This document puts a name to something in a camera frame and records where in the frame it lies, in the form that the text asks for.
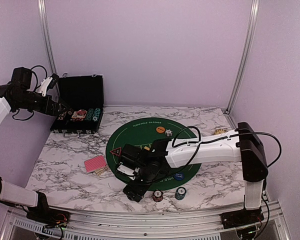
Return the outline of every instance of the blue poker chip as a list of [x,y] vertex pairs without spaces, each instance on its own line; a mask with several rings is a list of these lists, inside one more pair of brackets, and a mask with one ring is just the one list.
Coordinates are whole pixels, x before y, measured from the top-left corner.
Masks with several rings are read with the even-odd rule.
[[177,181],[181,181],[181,180],[185,179],[185,175],[183,174],[183,172],[178,172],[175,175],[173,175],[173,177]]

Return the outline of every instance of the green poker mat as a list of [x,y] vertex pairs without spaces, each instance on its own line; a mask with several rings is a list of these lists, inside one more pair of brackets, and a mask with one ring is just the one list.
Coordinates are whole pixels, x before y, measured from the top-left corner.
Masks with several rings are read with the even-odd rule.
[[[176,121],[159,117],[140,118],[122,125],[111,135],[106,145],[105,157],[109,168],[113,173],[116,172],[119,155],[125,144],[131,144],[140,148],[150,148],[154,140],[168,137],[174,138],[183,128],[185,128],[185,126]],[[185,130],[178,136],[180,139],[195,137],[196,135],[190,129]],[[189,165],[180,172],[180,174],[184,176],[182,180],[176,180],[173,176],[170,176],[160,182],[152,184],[149,191],[165,191],[177,188],[194,177],[200,166],[201,164]],[[177,168],[173,168],[170,174],[176,173],[177,170]],[[123,182],[130,181],[130,178],[126,176],[116,174],[116,177]]]

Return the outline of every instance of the yellow object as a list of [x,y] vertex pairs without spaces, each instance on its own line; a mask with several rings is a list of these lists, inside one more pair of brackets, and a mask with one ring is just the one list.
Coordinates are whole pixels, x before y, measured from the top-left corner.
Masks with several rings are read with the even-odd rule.
[[222,128],[217,128],[217,129],[214,131],[213,135],[224,134],[224,133],[226,133],[226,132],[228,132],[228,131],[229,131],[229,130],[222,129]]
[[94,172],[98,175],[98,176],[100,176],[101,174],[103,174],[105,171],[107,171],[109,169],[109,166],[107,165],[107,166],[105,166],[105,167],[102,167],[102,168],[99,168],[99,169],[97,169],[97,170],[95,170]]

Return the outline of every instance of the black cable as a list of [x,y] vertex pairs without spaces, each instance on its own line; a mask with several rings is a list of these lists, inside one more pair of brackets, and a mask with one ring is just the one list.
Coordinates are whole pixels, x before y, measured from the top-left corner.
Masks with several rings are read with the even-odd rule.
[[[183,131],[185,131],[185,130],[187,130],[187,129],[195,129],[195,130],[198,132],[198,141],[182,142],[182,143],[179,143],[179,144],[175,145],[175,142],[176,142],[177,138],[179,137],[179,135],[180,135]],[[187,127],[183,128],[183,129],[181,129],[181,130],[175,135],[175,137],[173,138],[173,141],[172,141],[172,147],[173,147],[173,148],[177,148],[177,147],[182,146],[182,145],[184,145],[184,144],[197,144],[197,143],[200,142],[200,141],[201,141],[201,133],[200,133],[199,128],[197,128],[196,126],[187,126]]]
[[26,213],[28,213],[29,211],[25,209],[24,206],[20,205],[20,207],[22,208],[23,211],[25,211]]
[[[44,72],[45,72],[45,79],[48,77],[48,71],[47,71],[47,69],[46,69],[44,66],[42,66],[42,65],[35,65],[35,66],[33,66],[30,70],[33,70],[33,69],[35,69],[35,68],[43,68],[43,70],[44,70]],[[35,74],[35,76],[36,76],[36,85],[35,85],[35,88],[34,88],[33,91],[36,91],[36,90],[41,86],[41,84],[38,85],[38,77],[37,77],[36,74]]]
[[62,229],[62,227],[59,225],[59,228],[61,230],[61,237],[59,238],[59,240],[62,240],[64,238],[64,230]]
[[266,219],[266,222],[265,222],[264,227],[262,228],[262,230],[260,230],[260,232],[255,236],[254,239],[257,239],[257,238],[264,232],[264,230],[266,229],[266,227],[267,227],[267,225],[268,225],[268,223],[269,223],[269,219],[270,219],[270,208],[269,208],[269,205],[268,205],[268,203],[266,202],[266,200],[265,200],[265,198],[264,198],[263,195],[261,196],[261,198],[262,198],[263,202],[265,203],[266,209],[267,209],[267,211],[268,211],[268,218]]
[[31,116],[29,116],[29,117],[27,117],[27,118],[25,118],[25,119],[15,118],[15,116],[17,116],[17,115],[19,114],[19,112],[20,112],[20,109],[18,109],[18,110],[16,111],[16,113],[12,115],[12,118],[13,118],[14,120],[18,120],[18,121],[27,121],[27,120],[31,119],[31,118],[35,115],[35,112],[33,111],[32,114],[31,114]]
[[35,65],[32,68],[30,68],[30,70],[33,70],[35,68],[42,68],[44,70],[44,72],[45,72],[45,78],[48,77],[48,71],[47,71],[47,69],[44,66],[42,66],[42,65]]
[[267,167],[271,167],[273,164],[275,164],[279,158],[281,157],[281,154],[282,154],[282,146],[281,146],[281,143],[279,141],[278,138],[276,138],[274,135],[270,134],[270,133],[267,133],[267,132],[262,132],[262,131],[254,131],[254,132],[245,132],[245,133],[238,133],[238,134],[234,134],[234,135],[230,135],[230,138],[233,138],[233,137],[237,137],[237,136],[244,136],[244,135],[265,135],[265,136],[269,136],[271,138],[273,138],[276,143],[278,144],[279,146],[279,154],[278,156],[275,158],[275,160],[273,162],[271,162]]
[[33,89],[33,92],[35,92],[35,91],[37,90],[37,88],[38,88],[39,80],[38,80],[37,74],[36,74],[34,71],[32,71],[32,70],[31,70],[31,72],[32,72],[32,73],[34,74],[34,76],[35,76],[35,87],[34,87],[34,89]]
[[[189,142],[182,142],[182,143],[179,143],[179,144],[177,144],[176,146],[174,146],[174,143],[175,143],[177,137],[180,135],[180,133],[182,133],[184,130],[190,129],[190,128],[193,128],[193,129],[196,129],[196,130],[197,130],[197,132],[198,132],[198,134],[199,134],[199,141],[197,141],[197,142],[195,142],[195,141],[193,141],[193,142],[191,142],[191,141],[189,141]],[[278,154],[278,156],[276,157],[276,159],[275,159],[273,162],[271,162],[267,167],[269,168],[269,167],[272,166],[276,161],[278,161],[278,159],[280,158],[280,156],[281,156],[281,154],[282,154],[282,146],[281,146],[281,143],[280,143],[280,141],[278,140],[278,138],[276,138],[274,135],[272,135],[272,134],[270,134],[270,133],[267,133],[267,132],[261,132],[261,131],[256,131],[256,132],[245,132],[245,133],[233,134],[233,135],[230,135],[229,138],[238,137],[238,136],[244,136],[244,135],[265,135],[265,136],[272,137],[272,138],[278,143],[278,146],[279,146],[279,154]],[[191,156],[191,158],[189,159],[189,161],[186,163],[186,165],[184,165],[180,170],[178,169],[177,172],[174,172],[174,173],[172,173],[172,174],[170,174],[170,175],[168,175],[169,173],[167,173],[165,176],[163,176],[163,177],[161,177],[161,178],[159,178],[159,179],[157,179],[157,180],[152,180],[152,181],[150,181],[150,182],[144,182],[144,183],[141,183],[141,184],[140,184],[140,183],[134,184],[134,183],[132,182],[132,185],[138,185],[138,186],[149,185],[149,184],[154,184],[154,183],[160,182],[160,181],[164,180],[165,178],[169,178],[169,177],[171,177],[171,176],[173,176],[173,175],[175,175],[175,174],[177,174],[177,173],[183,171],[187,166],[190,165],[190,163],[192,162],[192,160],[193,160],[193,159],[195,158],[195,156],[197,155],[197,153],[198,153],[198,151],[199,151],[199,148],[200,148],[200,145],[201,145],[201,144],[211,144],[211,143],[214,143],[214,142],[217,142],[217,141],[220,141],[220,140],[223,140],[223,139],[227,139],[227,138],[228,138],[227,136],[222,136],[222,137],[219,137],[219,138],[210,140],[210,141],[202,141],[202,142],[200,142],[200,141],[201,141],[201,133],[200,133],[200,130],[199,130],[197,127],[195,127],[195,126],[188,126],[188,127],[185,127],[185,128],[183,128],[181,131],[179,131],[179,132],[177,133],[177,135],[174,137],[174,139],[173,139],[173,141],[172,141],[172,147],[177,148],[177,147],[182,146],[182,145],[184,145],[184,144],[190,144],[190,143],[197,144],[198,142],[200,142],[200,143],[198,144],[196,150],[194,151],[193,155]]]

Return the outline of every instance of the open case lid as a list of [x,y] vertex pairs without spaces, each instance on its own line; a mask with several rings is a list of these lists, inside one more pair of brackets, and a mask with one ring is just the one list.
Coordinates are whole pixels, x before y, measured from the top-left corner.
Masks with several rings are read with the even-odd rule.
[[75,111],[104,107],[102,75],[61,77],[58,86],[60,98]]

